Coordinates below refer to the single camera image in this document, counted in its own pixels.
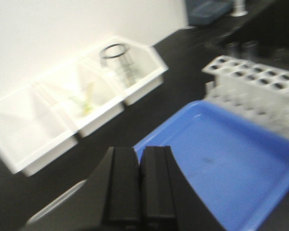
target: blue container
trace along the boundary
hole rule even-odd
[[[289,141],[205,101],[189,103],[134,146],[171,146],[228,231],[256,230],[289,190]]]
[[[185,0],[190,25],[209,25],[232,10],[232,0]]]

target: white plastic tray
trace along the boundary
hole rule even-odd
[[[0,100],[0,158],[12,173],[36,173],[77,142],[30,85]]]
[[[126,86],[118,75],[112,78],[112,83],[123,96],[124,102],[131,105],[163,83],[162,74],[168,70],[168,67],[154,48],[120,36],[114,36],[96,46],[84,56],[84,62],[95,67],[96,63],[100,63],[100,51],[117,43],[125,43],[130,46],[128,54],[134,63],[132,69],[136,83]]]
[[[41,77],[34,87],[70,129],[83,137],[123,111],[123,98],[103,72],[80,61],[71,61]]]

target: test tube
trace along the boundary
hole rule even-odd
[[[226,44],[227,54],[234,58],[240,58],[239,42],[231,42]]]
[[[243,59],[249,60],[253,63],[258,61],[258,41],[252,40],[242,44]]]

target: test tube rack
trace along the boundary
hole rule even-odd
[[[202,69],[214,75],[205,100],[289,139],[289,71],[222,55]]]

